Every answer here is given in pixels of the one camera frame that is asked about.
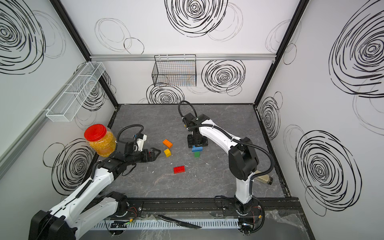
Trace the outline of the light blue lego brick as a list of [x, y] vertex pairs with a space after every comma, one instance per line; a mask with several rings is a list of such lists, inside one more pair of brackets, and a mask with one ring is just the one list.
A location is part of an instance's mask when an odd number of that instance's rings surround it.
[[196, 147], [196, 146], [192, 147], [192, 152], [202, 152], [202, 151], [203, 151], [203, 147]]

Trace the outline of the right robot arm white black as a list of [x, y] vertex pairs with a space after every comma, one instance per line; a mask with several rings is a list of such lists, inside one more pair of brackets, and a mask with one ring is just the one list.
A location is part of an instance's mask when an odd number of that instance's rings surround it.
[[194, 137], [210, 139], [228, 154], [229, 169], [236, 178], [236, 211], [243, 216], [248, 214], [253, 204], [251, 177], [259, 164], [255, 149], [247, 145], [252, 143], [250, 139], [242, 140], [221, 129], [211, 120], [206, 120], [200, 125], [190, 125], [187, 130], [193, 132]]

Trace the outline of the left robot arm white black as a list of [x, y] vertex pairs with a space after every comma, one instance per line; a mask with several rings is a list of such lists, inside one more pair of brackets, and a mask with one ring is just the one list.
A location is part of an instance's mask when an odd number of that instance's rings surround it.
[[128, 166], [155, 161], [161, 150], [151, 148], [128, 154], [112, 153], [95, 163], [86, 182], [49, 211], [37, 212], [31, 220], [30, 240], [78, 240], [110, 216], [124, 217], [132, 208], [124, 194], [111, 192], [88, 208], [97, 195]]

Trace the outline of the yellow square lego brick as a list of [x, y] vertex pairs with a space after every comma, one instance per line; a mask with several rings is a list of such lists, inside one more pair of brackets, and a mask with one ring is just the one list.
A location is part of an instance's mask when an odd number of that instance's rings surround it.
[[167, 158], [170, 157], [170, 156], [172, 155], [170, 149], [166, 149], [166, 150], [164, 150], [164, 154], [165, 154], [165, 156], [166, 156]]

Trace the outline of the orange long lego brick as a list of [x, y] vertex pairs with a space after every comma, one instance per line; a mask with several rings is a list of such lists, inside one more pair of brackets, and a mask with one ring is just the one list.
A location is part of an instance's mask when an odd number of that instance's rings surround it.
[[163, 140], [163, 144], [170, 149], [173, 146], [173, 143], [171, 143], [169, 140], [165, 139]]

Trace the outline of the red flat lego brick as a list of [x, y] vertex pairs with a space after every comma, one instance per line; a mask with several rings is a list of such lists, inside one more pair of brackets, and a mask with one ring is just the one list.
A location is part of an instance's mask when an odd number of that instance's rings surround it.
[[174, 174], [184, 173], [185, 170], [185, 166], [178, 166], [173, 168]]

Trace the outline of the plastic jar red lid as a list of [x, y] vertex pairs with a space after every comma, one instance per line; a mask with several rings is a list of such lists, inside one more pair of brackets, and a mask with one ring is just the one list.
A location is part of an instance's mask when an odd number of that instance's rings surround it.
[[103, 158], [109, 157], [116, 149], [117, 140], [110, 129], [102, 124], [95, 124], [88, 127], [84, 137], [90, 147]]

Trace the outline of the small glass jar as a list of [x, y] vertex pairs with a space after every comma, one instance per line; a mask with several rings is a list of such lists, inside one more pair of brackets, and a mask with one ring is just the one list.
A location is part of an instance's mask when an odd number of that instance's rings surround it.
[[261, 182], [263, 184], [272, 185], [274, 179], [270, 175], [262, 175], [255, 177], [254, 180]]

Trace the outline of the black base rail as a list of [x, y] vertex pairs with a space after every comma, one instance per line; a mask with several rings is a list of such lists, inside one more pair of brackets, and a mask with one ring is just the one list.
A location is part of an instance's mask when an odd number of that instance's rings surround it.
[[302, 205], [298, 198], [259, 198], [242, 205], [235, 198], [127, 198], [128, 216], [141, 217], [149, 213], [211, 212], [224, 216], [240, 216], [261, 206], [269, 210], [297, 210]]

